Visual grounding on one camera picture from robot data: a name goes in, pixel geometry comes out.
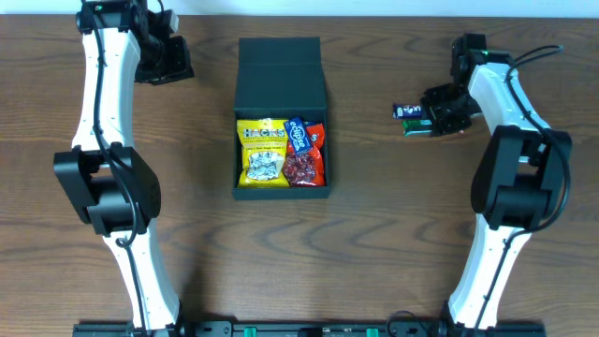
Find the green candy bar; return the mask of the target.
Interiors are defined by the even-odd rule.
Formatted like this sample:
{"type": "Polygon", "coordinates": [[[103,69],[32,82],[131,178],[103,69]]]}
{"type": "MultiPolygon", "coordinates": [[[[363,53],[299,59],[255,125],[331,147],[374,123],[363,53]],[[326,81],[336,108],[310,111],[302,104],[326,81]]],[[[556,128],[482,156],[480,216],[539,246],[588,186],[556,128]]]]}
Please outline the green candy bar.
{"type": "Polygon", "coordinates": [[[405,137],[429,136],[433,130],[431,120],[403,120],[403,135],[405,137]]]}

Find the blue chocolate bar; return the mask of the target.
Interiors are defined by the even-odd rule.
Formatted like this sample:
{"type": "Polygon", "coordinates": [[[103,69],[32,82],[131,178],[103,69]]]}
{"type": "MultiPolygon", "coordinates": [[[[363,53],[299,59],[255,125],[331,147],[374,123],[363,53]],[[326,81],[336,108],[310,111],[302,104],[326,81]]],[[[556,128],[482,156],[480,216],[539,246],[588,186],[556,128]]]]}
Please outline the blue chocolate bar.
{"type": "Polygon", "coordinates": [[[394,104],[392,116],[397,120],[418,120],[423,116],[423,109],[420,105],[394,104]]]}

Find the black gift box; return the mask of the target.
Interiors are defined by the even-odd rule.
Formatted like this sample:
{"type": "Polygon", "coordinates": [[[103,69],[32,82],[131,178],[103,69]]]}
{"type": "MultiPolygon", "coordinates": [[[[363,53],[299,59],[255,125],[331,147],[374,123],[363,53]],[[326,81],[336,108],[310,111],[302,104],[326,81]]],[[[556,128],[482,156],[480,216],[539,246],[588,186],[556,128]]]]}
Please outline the black gift box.
{"type": "MultiPolygon", "coordinates": [[[[239,40],[239,68],[234,120],[300,117],[329,128],[328,88],[318,37],[244,37],[239,40]]],[[[328,198],[329,144],[321,149],[325,184],[318,187],[239,188],[241,143],[233,137],[233,188],[236,200],[328,198]]]]}

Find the yellow candy bag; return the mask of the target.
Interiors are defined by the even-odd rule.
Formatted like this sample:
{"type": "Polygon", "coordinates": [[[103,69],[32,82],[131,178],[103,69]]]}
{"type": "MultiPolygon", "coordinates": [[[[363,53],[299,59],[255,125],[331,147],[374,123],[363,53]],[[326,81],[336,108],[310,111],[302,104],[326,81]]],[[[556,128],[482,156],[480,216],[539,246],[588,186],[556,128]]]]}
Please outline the yellow candy bag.
{"type": "Polygon", "coordinates": [[[239,188],[288,188],[283,174],[288,135],[285,119],[238,120],[241,143],[239,188]]]}

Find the dark blue Eclipse gum pack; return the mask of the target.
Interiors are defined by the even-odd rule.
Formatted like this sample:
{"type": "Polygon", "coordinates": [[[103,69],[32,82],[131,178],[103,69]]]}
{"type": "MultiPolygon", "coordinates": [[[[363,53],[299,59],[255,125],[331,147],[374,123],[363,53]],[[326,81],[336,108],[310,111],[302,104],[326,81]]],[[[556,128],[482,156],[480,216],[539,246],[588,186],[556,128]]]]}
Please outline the dark blue Eclipse gum pack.
{"type": "Polygon", "coordinates": [[[312,149],[310,136],[300,117],[287,120],[284,127],[295,154],[305,154],[312,149]]]}

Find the red Hacks candy bag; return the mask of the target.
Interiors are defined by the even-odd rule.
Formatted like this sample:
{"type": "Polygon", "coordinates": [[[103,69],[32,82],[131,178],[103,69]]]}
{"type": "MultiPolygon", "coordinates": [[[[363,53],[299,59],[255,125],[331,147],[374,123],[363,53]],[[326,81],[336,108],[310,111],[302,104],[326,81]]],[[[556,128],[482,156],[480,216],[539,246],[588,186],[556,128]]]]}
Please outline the red Hacks candy bag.
{"type": "Polygon", "coordinates": [[[320,187],[326,184],[325,165],[321,148],[325,142],[325,128],[322,124],[306,123],[306,138],[311,149],[301,154],[296,152],[294,139],[287,143],[283,174],[291,187],[320,187]]]}

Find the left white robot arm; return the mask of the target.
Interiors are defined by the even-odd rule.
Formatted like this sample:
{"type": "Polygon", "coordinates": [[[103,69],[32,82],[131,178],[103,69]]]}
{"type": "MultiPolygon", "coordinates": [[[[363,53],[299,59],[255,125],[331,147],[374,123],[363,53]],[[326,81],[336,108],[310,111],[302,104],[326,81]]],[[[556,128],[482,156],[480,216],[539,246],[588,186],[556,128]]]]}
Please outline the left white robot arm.
{"type": "Polygon", "coordinates": [[[136,151],[133,90],[193,77],[177,15],[144,1],[84,1],[76,16],[85,52],[79,126],[53,170],[76,214],[119,266],[131,300],[127,323],[79,323],[76,336],[193,336],[157,239],[161,189],[136,151]]]}

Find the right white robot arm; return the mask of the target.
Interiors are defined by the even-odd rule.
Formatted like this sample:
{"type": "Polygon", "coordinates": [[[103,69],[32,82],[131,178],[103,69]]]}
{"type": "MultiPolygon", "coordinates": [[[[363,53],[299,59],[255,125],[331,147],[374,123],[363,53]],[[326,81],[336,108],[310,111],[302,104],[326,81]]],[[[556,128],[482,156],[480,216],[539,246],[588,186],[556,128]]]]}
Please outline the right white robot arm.
{"type": "Polygon", "coordinates": [[[519,251],[549,228],[569,197],[572,140],[536,113],[518,79],[520,67],[559,54],[546,45],[514,58],[491,51],[481,34],[452,44],[449,84],[421,100],[431,135],[441,137],[484,118],[489,144],[471,185],[475,238],[460,281],[445,303],[439,336],[537,336],[533,324],[499,324],[498,305],[519,251]]]}

